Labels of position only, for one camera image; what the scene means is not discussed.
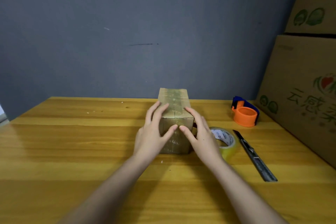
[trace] red heart logo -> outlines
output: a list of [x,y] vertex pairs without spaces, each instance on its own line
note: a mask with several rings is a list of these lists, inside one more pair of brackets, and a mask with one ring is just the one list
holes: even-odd
[[332,83],[334,81],[333,77],[324,77],[321,81],[321,86],[323,89],[326,88],[326,86],[328,86],[330,83]]

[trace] hand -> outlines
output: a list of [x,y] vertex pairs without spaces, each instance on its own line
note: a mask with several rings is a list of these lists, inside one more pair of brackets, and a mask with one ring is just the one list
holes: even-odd
[[152,162],[156,155],[159,154],[165,143],[174,134],[178,127],[177,125],[173,125],[163,137],[160,136],[159,123],[162,113],[167,109],[169,104],[165,104],[158,108],[159,105],[160,102],[157,101],[148,109],[145,125],[139,129],[135,137],[133,155],[145,158],[149,162]]
[[190,107],[186,107],[185,109],[195,118],[197,124],[197,139],[187,127],[180,126],[180,130],[188,138],[200,160],[211,169],[218,161],[223,160],[216,138],[210,131],[203,116],[200,116],[198,112]]

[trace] roll of tape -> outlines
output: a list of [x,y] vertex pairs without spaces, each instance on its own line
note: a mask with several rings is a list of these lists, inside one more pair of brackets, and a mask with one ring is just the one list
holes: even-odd
[[237,140],[226,129],[211,127],[210,130],[214,134],[216,139],[224,142],[227,145],[227,146],[219,146],[219,151],[221,152],[225,160],[229,160],[237,150],[238,147]]

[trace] person's left hand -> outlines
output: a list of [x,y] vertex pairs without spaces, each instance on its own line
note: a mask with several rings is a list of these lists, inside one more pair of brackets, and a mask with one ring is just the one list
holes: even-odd
[[159,123],[162,117],[162,113],[167,109],[169,104],[165,104],[158,108],[159,105],[160,102],[157,101],[148,109],[145,125],[139,129],[135,137],[133,155],[136,155],[140,158],[145,158],[149,162],[151,162],[156,157],[156,155],[159,154],[165,143],[174,134],[178,127],[178,125],[175,124],[169,128],[164,136],[160,136]]

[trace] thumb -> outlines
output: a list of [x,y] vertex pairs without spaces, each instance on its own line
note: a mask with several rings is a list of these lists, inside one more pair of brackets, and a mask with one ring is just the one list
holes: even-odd
[[173,125],[171,126],[168,131],[163,135],[163,140],[164,141],[168,141],[169,138],[171,138],[171,136],[174,134],[175,130],[177,129],[178,125]]
[[186,126],[180,126],[180,130],[188,138],[188,140],[190,141],[192,145],[197,141],[197,139],[194,137],[194,135],[191,133],[191,131]]

